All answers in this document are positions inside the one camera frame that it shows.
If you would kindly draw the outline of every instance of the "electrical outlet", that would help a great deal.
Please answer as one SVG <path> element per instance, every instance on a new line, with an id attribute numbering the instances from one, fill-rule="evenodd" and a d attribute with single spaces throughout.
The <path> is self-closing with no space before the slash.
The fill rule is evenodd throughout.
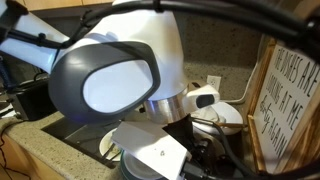
<path id="1" fill-rule="evenodd" d="M 218 92 L 219 92 L 219 87 L 220 87 L 220 81 L 221 77 L 220 76 L 207 76 L 207 83 L 210 84 L 212 87 L 214 87 Z"/>

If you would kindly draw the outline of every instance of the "granite countertop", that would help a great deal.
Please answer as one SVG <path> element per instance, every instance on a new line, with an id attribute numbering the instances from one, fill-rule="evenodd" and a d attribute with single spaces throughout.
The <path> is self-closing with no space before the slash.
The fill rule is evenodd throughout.
<path id="1" fill-rule="evenodd" d="M 16 124 L 6 134 L 66 179 L 122 179 L 119 166 L 110 170 L 41 130 L 62 117 L 56 112 L 38 121 Z M 16 121 L 14 117 L 1 119 L 0 129 Z"/>

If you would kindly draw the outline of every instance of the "wooden sign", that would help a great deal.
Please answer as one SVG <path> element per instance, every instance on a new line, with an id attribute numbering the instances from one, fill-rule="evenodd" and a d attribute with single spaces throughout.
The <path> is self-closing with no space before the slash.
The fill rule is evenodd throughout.
<path id="1" fill-rule="evenodd" d="M 320 67 L 308 57 L 276 45 L 253 119 L 266 170 L 273 173 L 313 97 Z"/>

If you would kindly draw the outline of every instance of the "kitchen sink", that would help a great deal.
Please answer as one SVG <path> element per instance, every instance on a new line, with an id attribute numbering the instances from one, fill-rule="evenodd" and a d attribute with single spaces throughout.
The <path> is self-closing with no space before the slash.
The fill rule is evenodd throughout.
<path id="1" fill-rule="evenodd" d="M 133 111 L 122 119 L 122 121 L 124 120 L 141 121 L 146 120 L 146 117 L 144 114 Z M 120 123 L 119 120 L 108 124 L 84 125 L 63 117 L 42 130 L 103 164 L 99 150 L 100 142 L 108 132 L 117 128 Z"/>

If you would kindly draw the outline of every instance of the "silver metal cylinder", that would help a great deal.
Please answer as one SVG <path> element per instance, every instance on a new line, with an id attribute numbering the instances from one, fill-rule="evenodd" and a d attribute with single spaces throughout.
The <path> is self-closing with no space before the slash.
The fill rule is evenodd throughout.
<path id="1" fill-rule="evenodd" d="M 186 117 L 182 99 L 187 89 L 181 93 L 159 101 L 146 101 L 143 105 L 147 118 L 158 124 L 168 124 L 179 121 Z"/>

